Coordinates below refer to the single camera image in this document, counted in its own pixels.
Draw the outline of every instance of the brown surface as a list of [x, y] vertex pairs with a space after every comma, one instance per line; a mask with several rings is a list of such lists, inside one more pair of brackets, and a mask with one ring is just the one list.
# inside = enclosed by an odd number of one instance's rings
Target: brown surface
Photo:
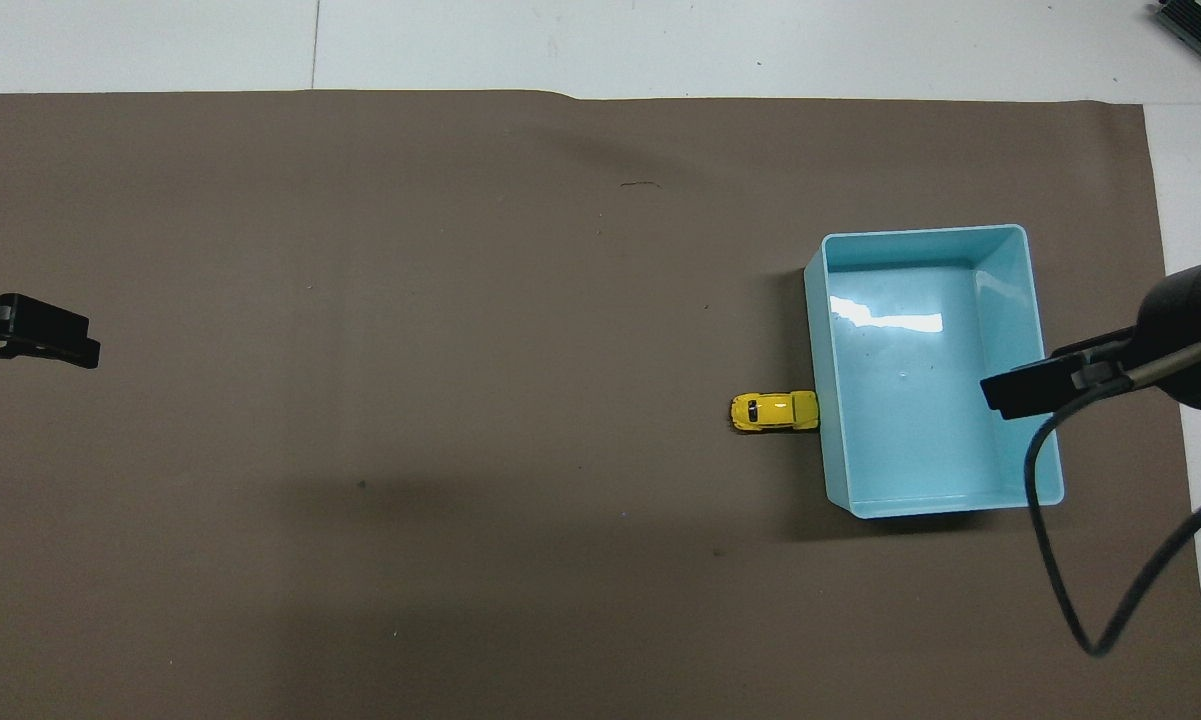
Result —
[[[0, 292], [102, 341], [0, 361], [0, 716], [1199, 718], [1191, 553], [1092, 661], [1026, 511], [866, 523], [725, 421], [809, 385], [825, 233], [1010, 222], [1050, 346], [1130, 320], [1141, 110], [0, 96]], [[1097, 625], [1179, 415], [1062, 451]]]

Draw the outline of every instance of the black cable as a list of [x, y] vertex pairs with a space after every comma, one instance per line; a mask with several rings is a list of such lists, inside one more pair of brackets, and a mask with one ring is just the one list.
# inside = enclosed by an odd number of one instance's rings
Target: black cable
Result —
[[1125, 596], [1121, 599], [1121, 605], [1116, 607], [1116, 612], [1111, 616], [1107, 629], [1103, 630], [1103, 636], [1098, 638], [1098, 643], [1089, 642], [1089, 635], [1080, 625], [1080, 616], [1076, 614], [1075, 606], [1071, 606], [1071, 598], [1066, 594], [1066, 584], [1062, 582], [1062, 570], [1058, 570], [1058, 560], [1053, 557], [1053, 546], [1048, 542], [1048, 530], [1044, 529], [1044, 515], [1040, 512], [1040, 498], [1035, 488], [1035, 460], [1040, 454], [1040, 448], [1044, 448], [1045, 438], [1048, 438], [1048, 433], [1057, 430], [1058, 425], [1062, 425], [1063, 421], [1083, 410], [1086, 407], [1093, 406], [1099, 400], [1129, 392], [1133, 388], [1134, 382], [1131, 379], [1118, 377], [1099, 384], [1099, 386], [1094, 386], [1071, 402], [1066, 402], [1052, 418], [1045, 420], [1039, 430], [1035, 430], [1035, 436], [1030, 438], [1030, 445], [1026, 450], [1024, 473], [1022, 473], [1026, 484], [1026, 503], [1028, 503], [1028, 508], [1030, 509], [1030, 527], [1035, 528], [1035, 539], [1040, 546], [1040, 557], [1044, 559], [1044, 570], [1048, 574], [1048, 582], [1053, 584], [1053, 594], [1058, 598], [1062, 616], [1066, 619], [1066, 625], [1071, 629], [1071, 635], [1076, 638], [1076, 643], [1080, 643], [1080, 647], [1094, 658], [1103, 658], [1111, 652], [1112, 646], [1121, 638], [1121, 632], [1124, 632], [1125, 624], [1129, 624], [1129, 618], [1134, 614], [1134, 610], [1143, 600], [1152, 583], [1157, 582], [1164, 566], [1173, 559], [1173, 556], [1177, 556], [1177, 551], [1181, 551], [1196, 530], [1201, 528], [1201, 506], [1199, 506], [1195, 512], [1191, 512], [1189, 518], [1182, 521], [1182, 524], [1170, 533], [1170, 536], [1164, 538], [1161, 546], [1157, 548], [1157, 552], [1147, 560], [1143, 569], [1139, 571], [1139, 576], [1129, 584]]

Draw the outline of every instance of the white table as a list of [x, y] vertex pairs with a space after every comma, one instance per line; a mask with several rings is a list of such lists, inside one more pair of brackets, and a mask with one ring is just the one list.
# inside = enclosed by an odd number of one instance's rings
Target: white table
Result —
[[0, 1], [0, 92], [300, 88], [1141, 102], [1164, 264], [1201, 262], [1201, 60], [1147, 2]]

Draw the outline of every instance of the light blue tray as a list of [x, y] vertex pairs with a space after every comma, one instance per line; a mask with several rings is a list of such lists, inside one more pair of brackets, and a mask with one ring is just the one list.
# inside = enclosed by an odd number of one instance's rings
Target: light blue tray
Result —
[[[830, 234], [805, 295], [830, 500], [859, 518], [1026, 506], [1044, 416], [1002, 420], [978, 384], [1044, 358], [1024, 229]], [[1038, 487], [1062, 500], [1053, 438]]]

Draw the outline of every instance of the toy car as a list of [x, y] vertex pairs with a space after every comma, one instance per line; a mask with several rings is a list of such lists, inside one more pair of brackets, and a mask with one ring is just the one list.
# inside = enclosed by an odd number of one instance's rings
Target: toy car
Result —
[[813, 430], [818, 427], [818, 396], [811, 389], [791, 392], [746, 392], [729, 407], [733, 427], [758, 430]]

